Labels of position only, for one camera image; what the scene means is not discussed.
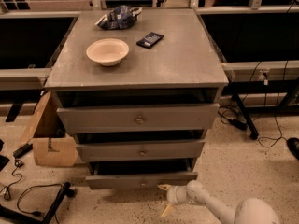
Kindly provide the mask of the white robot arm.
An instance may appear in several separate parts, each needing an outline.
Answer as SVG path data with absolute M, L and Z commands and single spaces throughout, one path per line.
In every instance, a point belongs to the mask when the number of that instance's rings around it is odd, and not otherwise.
M 161 213 L 166 217 L 180 204 L 204 205 L 221 224 L 281 224 L 275 210 L 265 201 L 247 198 L 232 208 L 212 196 L 204 185 L 196 180 L 185 186 L 160 184 L 166 192 L 166 207 Z

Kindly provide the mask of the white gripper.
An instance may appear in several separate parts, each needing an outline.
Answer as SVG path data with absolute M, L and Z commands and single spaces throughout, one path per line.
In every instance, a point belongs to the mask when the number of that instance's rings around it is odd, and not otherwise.
M 185 186 L 171 186 L 169 184 L 160 184 L 157 186 L 161 190 L 167 191 L 168 204 L 161 213 L 161 217 L 167 217 L 173 210 L 173 205 L 187 203 L 189 198 L 187 195 L 187 188 Z

